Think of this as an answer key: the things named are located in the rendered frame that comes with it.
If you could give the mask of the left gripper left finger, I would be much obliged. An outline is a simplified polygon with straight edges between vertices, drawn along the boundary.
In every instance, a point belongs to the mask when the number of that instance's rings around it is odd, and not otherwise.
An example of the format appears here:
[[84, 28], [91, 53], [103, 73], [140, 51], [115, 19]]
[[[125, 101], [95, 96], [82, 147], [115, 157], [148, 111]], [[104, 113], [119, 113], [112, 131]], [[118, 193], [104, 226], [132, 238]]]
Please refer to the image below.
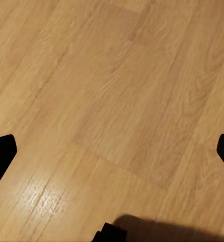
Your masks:
[[15, 138], [12, 134], [0, 137], [0, 180], [17, 154]]

